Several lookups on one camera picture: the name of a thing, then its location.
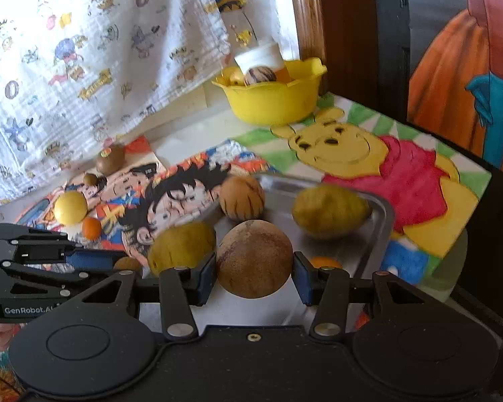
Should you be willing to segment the metal baking tray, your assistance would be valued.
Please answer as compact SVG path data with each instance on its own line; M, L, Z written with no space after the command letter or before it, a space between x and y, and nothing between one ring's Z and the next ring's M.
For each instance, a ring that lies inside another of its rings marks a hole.
M262 298L305 260L326 258L356 278L378 270L392 232L393 213L378 196L274 173L232 176L228 198L201 217L196 244L214 253L218 282L242 298Z

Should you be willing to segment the small brown kiwi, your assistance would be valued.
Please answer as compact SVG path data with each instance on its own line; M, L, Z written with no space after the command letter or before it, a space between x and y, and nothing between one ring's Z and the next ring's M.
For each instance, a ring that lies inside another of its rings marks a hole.
M98 177L93 173L85 173L82 180L85 186L95 186L98 182Z

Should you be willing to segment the large kiwi with sticker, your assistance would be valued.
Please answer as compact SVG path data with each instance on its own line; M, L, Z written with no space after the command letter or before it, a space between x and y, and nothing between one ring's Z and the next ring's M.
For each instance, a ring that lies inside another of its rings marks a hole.
M101 150L95 159L96 170L104 176L116 173L125 161L125 149L121 144L112 144Z

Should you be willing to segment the yellow-green fruit in tray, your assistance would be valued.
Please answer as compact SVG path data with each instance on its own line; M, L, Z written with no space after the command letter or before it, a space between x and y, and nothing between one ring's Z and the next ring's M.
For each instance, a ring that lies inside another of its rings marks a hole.
M321 184L299 192L291 214L308 235L329 241L359 229L372 211L370 203L356 192L333 184Z

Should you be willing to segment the striped tan fruit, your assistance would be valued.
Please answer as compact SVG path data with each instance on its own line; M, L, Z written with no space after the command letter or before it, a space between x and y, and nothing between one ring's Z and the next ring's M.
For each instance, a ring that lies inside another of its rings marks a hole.
M222 183L219 204L231 220L259 219L265 208L263 187L250 175L232 175Z

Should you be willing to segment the dark panel with dress picture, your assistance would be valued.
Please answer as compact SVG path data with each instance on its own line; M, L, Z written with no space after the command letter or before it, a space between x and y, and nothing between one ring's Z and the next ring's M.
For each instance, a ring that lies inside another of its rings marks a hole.
M380 92L503 171L503 0L375 0Z

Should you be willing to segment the yellow-green guava on tray edge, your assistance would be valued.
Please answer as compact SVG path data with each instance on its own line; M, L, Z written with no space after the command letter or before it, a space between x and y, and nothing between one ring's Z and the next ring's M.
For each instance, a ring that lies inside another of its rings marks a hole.
M216 243L215 229L202 221L165 229L148 252L151 273L159 276L170 268L195 268L215 251Z

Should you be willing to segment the yellow plastic bowl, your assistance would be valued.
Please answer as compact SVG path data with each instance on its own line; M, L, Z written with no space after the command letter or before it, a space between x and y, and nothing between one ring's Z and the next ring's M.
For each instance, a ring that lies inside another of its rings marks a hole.
M327 67L318 57L285 61L290 83L264 82L253 85L231 83L237 66L224 68L212 83L225 93L231 111L241 121L258 126L297 123L315 111L322 78Z

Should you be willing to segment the small orange on mat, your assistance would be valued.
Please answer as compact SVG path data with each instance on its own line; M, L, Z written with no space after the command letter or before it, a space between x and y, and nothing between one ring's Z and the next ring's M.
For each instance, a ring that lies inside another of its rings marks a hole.
M102 235L102 223L97 218L86 217L82 222L82 235L90 242L98 240Z

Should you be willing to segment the small orange in tray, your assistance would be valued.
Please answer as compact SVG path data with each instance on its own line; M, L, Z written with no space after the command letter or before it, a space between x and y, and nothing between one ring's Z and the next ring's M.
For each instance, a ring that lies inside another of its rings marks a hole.
M342 265L338 262L338 260L330 257L312 257L310 258L310 263L314 268L336 268L341 269Z

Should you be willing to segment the round brown fruit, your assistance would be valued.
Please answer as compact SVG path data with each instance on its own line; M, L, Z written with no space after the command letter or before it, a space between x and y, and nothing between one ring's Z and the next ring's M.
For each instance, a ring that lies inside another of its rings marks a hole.
M216 253L217 279L241 298L263 298L282 288L292 271L289 238L265 220L247 220L232 228Z

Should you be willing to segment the white cartoon print cloth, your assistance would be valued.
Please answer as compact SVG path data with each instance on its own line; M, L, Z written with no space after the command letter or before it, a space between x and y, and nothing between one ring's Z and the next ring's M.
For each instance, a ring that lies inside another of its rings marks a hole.
M0 206L267 37L298 54L291 0L0 0Z

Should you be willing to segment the striped brown fruit in bowl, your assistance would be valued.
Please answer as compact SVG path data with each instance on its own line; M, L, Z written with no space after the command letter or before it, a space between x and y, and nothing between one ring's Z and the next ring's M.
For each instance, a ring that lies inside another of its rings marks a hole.
M244 74L244 84L246 86L258 83L272 83L277 81L276 73L268 66L260 65L250 68Z

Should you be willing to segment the white plastic cup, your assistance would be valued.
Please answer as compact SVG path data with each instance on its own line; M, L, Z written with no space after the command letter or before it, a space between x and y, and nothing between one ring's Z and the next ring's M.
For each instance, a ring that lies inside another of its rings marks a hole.
M250 69L265 66L273 72L285 68L279 45L274 42L261 42L257 46L235 56L235 62L246 74Z

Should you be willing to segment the yellow lemon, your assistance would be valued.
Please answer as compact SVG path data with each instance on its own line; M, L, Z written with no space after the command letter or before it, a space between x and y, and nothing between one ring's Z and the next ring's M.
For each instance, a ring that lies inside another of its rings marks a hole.
M69 226L81 222L87 215L88 204L81 192L68 191L55 201L53 214L61 225Z

